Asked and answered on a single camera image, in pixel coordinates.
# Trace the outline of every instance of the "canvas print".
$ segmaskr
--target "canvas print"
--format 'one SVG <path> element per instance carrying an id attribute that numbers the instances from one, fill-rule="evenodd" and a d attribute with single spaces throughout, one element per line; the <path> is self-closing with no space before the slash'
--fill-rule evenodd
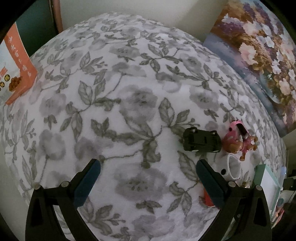
<path id="1" fill-rule="evenodd" d="M 296 46 L 275 14 L 257 0 L 230 0 L 204 45 L 249 84 L 281 137 L 296 129 Z"/>

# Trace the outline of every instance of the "pink toy vehicle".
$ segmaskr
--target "pink toy vehicle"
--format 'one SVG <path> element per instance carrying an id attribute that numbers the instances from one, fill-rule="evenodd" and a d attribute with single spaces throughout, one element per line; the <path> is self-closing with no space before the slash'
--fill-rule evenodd
<path id="1" fill-rule="evenodd" d="M 251 136 L 240 120 L 231 122 L 229 132 L 222 139 L 222 147 L 229 153 L 242 152 L 241 161 L 245 160 L 246 153 L 250 150 L 257 150 L 258 138 Z"/>

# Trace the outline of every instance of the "screw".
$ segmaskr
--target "screw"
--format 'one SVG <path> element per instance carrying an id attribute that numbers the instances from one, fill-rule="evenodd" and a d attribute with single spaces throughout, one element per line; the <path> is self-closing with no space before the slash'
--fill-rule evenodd
<path id="1" fill-rule="evenodd" d="M 229 182 L 229 183 L 228 183 L 228 186 L 234 188 L 234 187 L 236 186 L 236 183 L 235 183 L 235 182 Z"/>
<path id="2" fill-rule="evenodd" d="M 242 188 L 250 188 L 250 184 L 248 182 L 242 182 Z"/>
<path id="3" fill-rule="evenodd" d="M 258 191 L 262 191 L 262 187 L 261 187 L 260 185 L 256 185 L 256 189 L 257 189 Z"/>
<path id="4" fill-rule="evenodd" d="M 61 183 L 61 186 L 63 188 L 66 188 L 67 186 L 69 186 L 69 182 L 68 181 L 64 181 L 64 182 Z"/>
<path id="5" fill-rule="evenodd" d="M 41 187 L 39 183 L 33 183 L 32 186 L 33 186 L 34 190 L 38 190 Z"/>

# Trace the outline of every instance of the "orange package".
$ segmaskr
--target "orange package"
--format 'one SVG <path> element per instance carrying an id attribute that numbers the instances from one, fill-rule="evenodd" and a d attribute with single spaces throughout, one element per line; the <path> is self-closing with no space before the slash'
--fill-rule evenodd
<path id="1" fill-rule="evenodd" d="M 0 104 L 14 102 L 32 87 L 36 75 L 14 23 L 0 44 Z"/>

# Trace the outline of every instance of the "bed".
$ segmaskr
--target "bed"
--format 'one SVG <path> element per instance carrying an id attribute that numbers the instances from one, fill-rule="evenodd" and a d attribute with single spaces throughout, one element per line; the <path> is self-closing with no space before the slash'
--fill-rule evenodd
<path id="1" fill-rule="evenodd" d="M 239 185 L 252 182 L 258 164 L 276 177 L 285 165 L 285 145 L 258 97 L 179 29 L 106 13 L 63 31 L 31 60 L 34 86 L 0 110 L 6 163 L 28 204 L 33 183 L 58 186 L 100 160 L 79 209 L 100 241 L 198 240 L 204 233 L 219 210 L 204 205 L 195 164 L 203 158 L 215 169 L 226 153 L 184 151 L 188 127 L 223 137 L 239 119 L 258 137 L 258 149 L 241 162 Z"/>

